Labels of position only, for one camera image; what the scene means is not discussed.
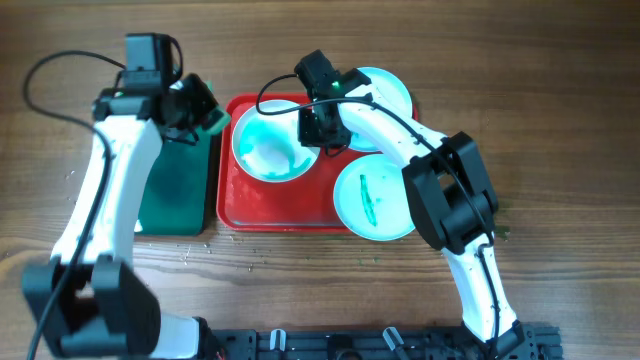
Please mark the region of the green yellow scrub sponge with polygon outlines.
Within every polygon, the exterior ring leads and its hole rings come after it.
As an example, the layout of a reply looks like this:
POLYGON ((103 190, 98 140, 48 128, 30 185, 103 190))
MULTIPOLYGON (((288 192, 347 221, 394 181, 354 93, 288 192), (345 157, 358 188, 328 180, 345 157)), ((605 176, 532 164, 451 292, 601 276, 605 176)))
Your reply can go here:
POLYGON ((229 125, 231 121, 231 116, 229 115, 228 112, 226 112, 223 109, 220 103, 216 100, 214 96, 213 83, 211 81, 206 81, 205 85, 210 92, 214 107, 207 114, 206 122, 202 126, 202 128, 210 136, 216 136, 221 134, 223 130, 229 125))

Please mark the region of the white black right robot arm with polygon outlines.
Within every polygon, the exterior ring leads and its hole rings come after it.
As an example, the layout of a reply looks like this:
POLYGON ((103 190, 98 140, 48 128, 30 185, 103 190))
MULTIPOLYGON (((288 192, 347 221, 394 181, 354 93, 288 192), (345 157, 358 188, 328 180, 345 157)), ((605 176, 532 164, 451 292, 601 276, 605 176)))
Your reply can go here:
POLYGON ((462 302, 466 330, 491 359, 513 350, 522 331, 500 279, 494 251, 499 205, 476 143, 448 137, 391 103, 366 76, 306 80, 314 144, 339 129, 366 138, 401 170, 411 220, 444 253, 462 302))

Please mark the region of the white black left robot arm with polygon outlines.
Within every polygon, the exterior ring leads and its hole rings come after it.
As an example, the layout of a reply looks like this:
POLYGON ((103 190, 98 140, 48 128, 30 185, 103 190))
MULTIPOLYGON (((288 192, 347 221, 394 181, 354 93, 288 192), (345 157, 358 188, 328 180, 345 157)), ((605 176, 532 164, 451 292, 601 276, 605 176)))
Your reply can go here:
POLYGON ((147 179, 174 133, 227 119, 209 86, 189 74, 170 82, 126 81, 94 104, 93 149, 72 216, 46 265, 30 265, 22 291, 57 358, 222 359, 201 317, 165 313, 133 270, 134 228, 147 179))

